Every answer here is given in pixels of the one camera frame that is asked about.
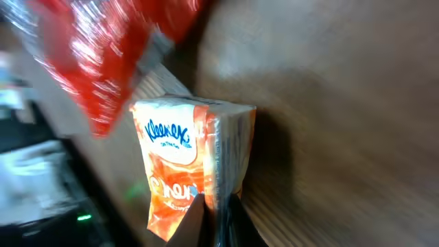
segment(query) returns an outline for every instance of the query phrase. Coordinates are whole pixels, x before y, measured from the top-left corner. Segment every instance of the tissue packet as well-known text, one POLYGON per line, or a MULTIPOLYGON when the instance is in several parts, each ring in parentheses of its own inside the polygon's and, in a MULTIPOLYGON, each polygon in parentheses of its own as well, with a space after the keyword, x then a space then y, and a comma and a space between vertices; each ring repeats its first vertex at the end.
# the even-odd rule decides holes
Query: tissue packet
POLYGON ((198 193, 220 222, 229 195, 241 192, 256 108, 170 95, 131 111, 151 190, 147 228, 168 241, 198 193))

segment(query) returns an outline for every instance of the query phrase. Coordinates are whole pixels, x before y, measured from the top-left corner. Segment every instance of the clear plastic packaging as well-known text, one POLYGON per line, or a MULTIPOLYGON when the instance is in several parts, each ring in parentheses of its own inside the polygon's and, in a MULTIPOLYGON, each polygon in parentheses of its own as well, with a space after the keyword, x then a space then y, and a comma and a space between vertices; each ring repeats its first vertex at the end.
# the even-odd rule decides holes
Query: clear plastic packaging
POLYGON ((131 111, 151 189, 148 229, 168 241, 204 193, 218 242, 229 196, 241 192, 255 107, 169 96, 138 101, 131 111))
POLYGON ((203 0, 3 0, 23 43, 105 136, 203 0))

